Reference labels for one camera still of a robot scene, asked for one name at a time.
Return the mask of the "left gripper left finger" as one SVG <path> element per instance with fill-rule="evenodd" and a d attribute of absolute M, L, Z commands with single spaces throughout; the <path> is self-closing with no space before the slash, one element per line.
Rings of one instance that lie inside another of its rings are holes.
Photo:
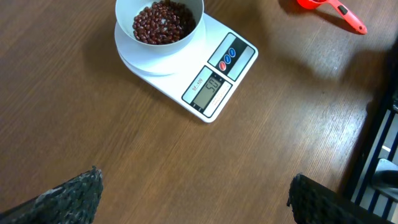
<path fill-rule="evenodd" d="M 4 224 L 92 224 L 103 192 L 102 171 L 84 173 L 1 213 Z"/>

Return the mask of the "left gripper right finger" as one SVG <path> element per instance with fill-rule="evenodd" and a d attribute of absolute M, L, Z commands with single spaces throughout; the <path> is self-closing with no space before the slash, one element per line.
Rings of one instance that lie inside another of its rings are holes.
<path fill-rule="evenodd" d="M 392 224 L 303 174 L 292 179 L 287 206 L 298 224 Z"/>

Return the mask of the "orange measuring scoop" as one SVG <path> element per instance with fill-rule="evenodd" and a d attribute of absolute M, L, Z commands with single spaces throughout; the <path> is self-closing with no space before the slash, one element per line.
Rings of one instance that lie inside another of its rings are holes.
<path fill-rule="evenodd" d="M 364 22 L 350 11 L 339 0 L 297 0 L 298 4 L 305 9 L 316 9 L 323 4 L 330 4 L 335 11 L 358 33 L 366 35 L 368 33 Z"/>

